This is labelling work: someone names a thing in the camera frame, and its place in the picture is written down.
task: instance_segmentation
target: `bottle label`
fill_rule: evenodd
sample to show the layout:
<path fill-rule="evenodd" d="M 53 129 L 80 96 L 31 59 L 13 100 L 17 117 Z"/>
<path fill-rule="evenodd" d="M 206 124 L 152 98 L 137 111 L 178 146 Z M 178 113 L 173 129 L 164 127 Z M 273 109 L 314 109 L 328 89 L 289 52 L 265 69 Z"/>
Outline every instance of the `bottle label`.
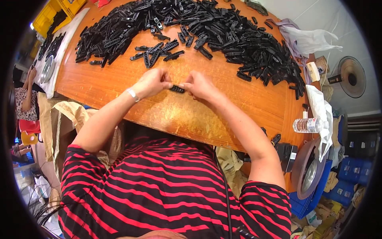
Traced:
<path fill-rule="evenodd" d="M 308 123 L 306 125 L 307 130 L 309 133 L 317 133 L 316 132 L 316 118 L 310 118 L 308 119 Z"/>

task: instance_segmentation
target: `yellow plastic crate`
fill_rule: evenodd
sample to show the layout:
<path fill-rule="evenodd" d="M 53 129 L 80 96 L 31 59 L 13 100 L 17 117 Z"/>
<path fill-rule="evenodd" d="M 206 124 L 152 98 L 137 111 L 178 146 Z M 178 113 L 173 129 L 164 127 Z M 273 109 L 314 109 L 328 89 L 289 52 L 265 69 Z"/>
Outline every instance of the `yellow plastic crate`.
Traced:
<path fill-rule="evenodd" d="M 50 0 L 34 20 L 33 27 L 46 38 L 49 27 L 52 25 L 53 18 L 58 11 L 63 9 L 68 16 L 54 29 L 53 33 L 68 24 L 85 3 L 86 0 Z"/>

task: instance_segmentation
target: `purple cloth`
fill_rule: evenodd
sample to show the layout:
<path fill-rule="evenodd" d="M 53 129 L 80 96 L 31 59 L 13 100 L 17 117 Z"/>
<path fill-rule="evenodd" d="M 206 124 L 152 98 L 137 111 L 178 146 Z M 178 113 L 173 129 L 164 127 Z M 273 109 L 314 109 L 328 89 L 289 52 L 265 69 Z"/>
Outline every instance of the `purple cloth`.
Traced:
<path fill-rule="evenodd" d="M 300 28 L 296 25 L 296 23 L 294 23 L 289 18 L 282 19 L 281 22 L 279 22 L 279 23 L 275 23 L 275 21 L 271 18 L 268 18 L 267 21 L 270 21 L 270 22 L 272 22 L 278 26 L 278 29 L 280 30 L 281 35 L 283 35 L 283 37 L 285 38 L 286 46 L 289 48 L 290 52 L 292 53 L 292 56 L 296 60 L 297 64 L 299 66 L 303 67 L 304 76 L 305 76 L 305 83 L 307 85 L 310 85 L 312 81 L 310 79 L 310 76 L 308 74 L 308 68 L 306 66 L 306 62 L 307 62 L 308 58 L 301 55 L 300 51 L 297 48 L 297 39 L 290 36 L 289 33 L 287 31 L 285 31 L 285 28 L 283 26 L 288 26 L 291 28 L 299 29 L 299 30 L 300 30 Z"/>

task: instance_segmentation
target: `leopard print shirt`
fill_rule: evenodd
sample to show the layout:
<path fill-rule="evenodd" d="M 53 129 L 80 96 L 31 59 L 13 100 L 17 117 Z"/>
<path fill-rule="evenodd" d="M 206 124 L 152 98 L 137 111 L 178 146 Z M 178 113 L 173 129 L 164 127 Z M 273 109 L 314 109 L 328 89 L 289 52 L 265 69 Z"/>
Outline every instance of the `leopard print shirt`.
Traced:
<path fill-rule="evenodd" d="M 22 87 L 15 88 L 15 93 L 16 93 L 17 119 L 36 121 L 37 120 L 37 114 L 36 114 L 37 91 L 32 91 L 31 108 L 28 111 L 21 111 L 21 106 L 23 104 L 23 100 L 26 99 L 28 90 Z"/>

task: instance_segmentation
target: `silver bracelet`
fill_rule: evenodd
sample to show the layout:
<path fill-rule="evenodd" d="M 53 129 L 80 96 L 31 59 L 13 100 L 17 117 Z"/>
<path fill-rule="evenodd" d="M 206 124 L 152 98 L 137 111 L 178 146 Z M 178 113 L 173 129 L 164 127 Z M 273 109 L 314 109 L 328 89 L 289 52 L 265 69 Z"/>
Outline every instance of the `silver bracelet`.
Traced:
<path fill-rule="evenodd" d="M 138 101 L 141 100 L 141 99 L 135 94 L 135 92 L 134 92 L 133 89 L 128 88 L 126 91 L 133 97 L 133 99 L 135 100 L 135 102 L 138 102 Z"/>

